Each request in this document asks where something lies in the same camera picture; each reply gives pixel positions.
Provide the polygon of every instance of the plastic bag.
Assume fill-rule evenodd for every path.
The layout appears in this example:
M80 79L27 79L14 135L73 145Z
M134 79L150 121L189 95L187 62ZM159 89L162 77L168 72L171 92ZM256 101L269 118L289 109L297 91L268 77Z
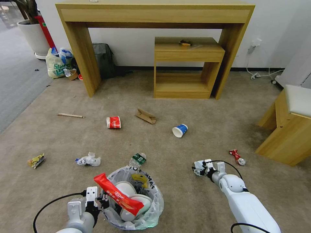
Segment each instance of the plastic bag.
M159 188L149 174L139 168L125 166L107 177L114 185L119 181L130 182L138 194L152 199L149 210L132 222L124 222L116 212L115 201L109 197L109 207L103 210L106 219L115 227L123 230L144 230L155 227L164 209L164 200Z
M65 48L61 48L61 51L58 53L58 55L64 64L67 64L67 61L74 57L72 53Z
M66 58L66 63L62 61L62 59L57 54L57 51L55 48L49 49L48 54L46 55L45 61L46 65L48 67L48 75L50 78L60 78L64 77L64 69L72 69L71 66L71 58Z
M75 160L78 165L84 166L86 164L93 167L100 165L100 157L95 158L95 153L89 152L87 156Z

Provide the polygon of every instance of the backpack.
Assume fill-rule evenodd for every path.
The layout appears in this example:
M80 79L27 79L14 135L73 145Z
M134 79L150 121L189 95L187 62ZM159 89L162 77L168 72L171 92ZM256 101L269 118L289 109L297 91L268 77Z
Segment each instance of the backpack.
M113 52L108 44L93 43L93 49L102 79L113 78L116 74L116 65L113 62Z

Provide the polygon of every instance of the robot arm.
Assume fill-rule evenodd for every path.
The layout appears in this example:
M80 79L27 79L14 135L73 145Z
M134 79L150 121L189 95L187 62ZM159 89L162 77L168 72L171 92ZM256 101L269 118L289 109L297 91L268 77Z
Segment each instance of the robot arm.
M281 233L278 224L262 205L259 199L251 194L244 181L236 175L225 172L225 163L217 163L215 170L211 160L194 162L194 173L207 176L219 186L228 199L229 207L239 223L248 223L260 227L270 233ZM263 231L251 226L240 226L243 233L262 233Z
M98 187L88 187L85 198L72 199L67 204L69 221L66 228L56 233L91 233L100 213L96 203Z

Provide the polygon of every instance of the plastic bottle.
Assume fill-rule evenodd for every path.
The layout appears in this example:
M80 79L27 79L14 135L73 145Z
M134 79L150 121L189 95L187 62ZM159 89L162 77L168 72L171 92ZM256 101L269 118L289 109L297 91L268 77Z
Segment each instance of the plastic bottle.
M147 156L144 153L136 153L130 159L130 167L140 167L143 165L147 160Z

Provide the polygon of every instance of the red paper cup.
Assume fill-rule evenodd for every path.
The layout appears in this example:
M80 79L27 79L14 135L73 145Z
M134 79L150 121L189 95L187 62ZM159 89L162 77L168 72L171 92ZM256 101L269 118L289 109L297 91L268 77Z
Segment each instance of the red paper cup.
M121 128L119 116L111 116L106 118L107 128Z

